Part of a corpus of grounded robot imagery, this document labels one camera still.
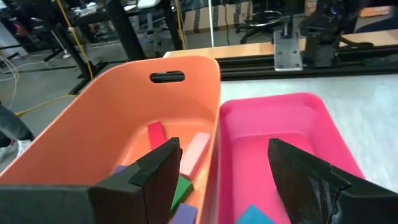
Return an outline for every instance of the metal bracket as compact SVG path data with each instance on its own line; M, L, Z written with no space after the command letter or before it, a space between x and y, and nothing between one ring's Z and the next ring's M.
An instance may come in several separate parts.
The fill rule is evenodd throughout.
M303 70L298 33L294 32L292 38L283 37L282 34L282 30L274 31L275 71L289 72Z

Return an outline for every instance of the pink bin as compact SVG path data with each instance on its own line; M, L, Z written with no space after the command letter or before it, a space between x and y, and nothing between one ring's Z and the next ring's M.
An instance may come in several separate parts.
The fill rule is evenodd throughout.
M236 222L252 204L275 223L290 223L268 162L270 138L364 178L322 100L310 93L226 102L220 134L219 224Z

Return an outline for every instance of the green block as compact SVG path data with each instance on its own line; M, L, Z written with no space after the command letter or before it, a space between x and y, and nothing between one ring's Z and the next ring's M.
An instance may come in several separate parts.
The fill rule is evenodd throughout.
M182 177L178 177L177 187L175 188L172 208L170 209L170 214L173 214L178 208L178 205L184 201L193 192L193 184Z

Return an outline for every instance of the plastic bin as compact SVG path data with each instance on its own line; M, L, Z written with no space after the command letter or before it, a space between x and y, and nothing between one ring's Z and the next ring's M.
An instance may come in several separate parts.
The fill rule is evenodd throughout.
M234 223L251 205L275 223L290 223L272 178L270 138L364 178L319 97L296 93L232 100L220 109L217 223Z
M154 83L152 74L181 71L181 82ZM111 68L94 80L30 148L0 175L0 184L91 185L150 151L147 125L161 121L185 149L194 135L210 147L185 203L201 221L220 102L220 69L206 57L158 58Z

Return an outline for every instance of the shoe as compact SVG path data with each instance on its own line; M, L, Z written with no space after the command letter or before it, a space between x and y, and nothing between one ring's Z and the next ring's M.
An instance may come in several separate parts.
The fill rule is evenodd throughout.
M9 146L0 148L0 162L2 162L10 153L16 151L18 149L18 144L15 141L12 141Z
M18 158L26 151L27 148L29 148L32 141L31 140L23 140L23 141L17 141L17 142L18 142L18 154L17 154L17 158Z

